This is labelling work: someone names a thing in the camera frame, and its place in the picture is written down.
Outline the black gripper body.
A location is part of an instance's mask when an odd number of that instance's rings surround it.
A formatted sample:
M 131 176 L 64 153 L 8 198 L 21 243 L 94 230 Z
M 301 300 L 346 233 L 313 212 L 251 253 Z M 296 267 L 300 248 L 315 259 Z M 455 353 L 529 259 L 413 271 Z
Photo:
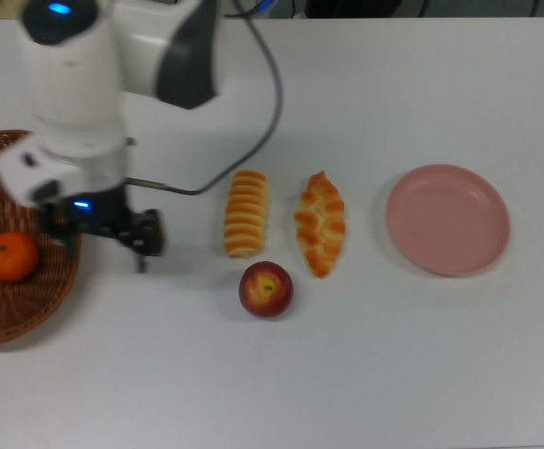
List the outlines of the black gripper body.
M 54 207 L 63 219 L 75 224 L 79 233 L 107 238 L 115 238 L 132 213 L 125 184 L 106 191 L 59 198 L 41 207 Z

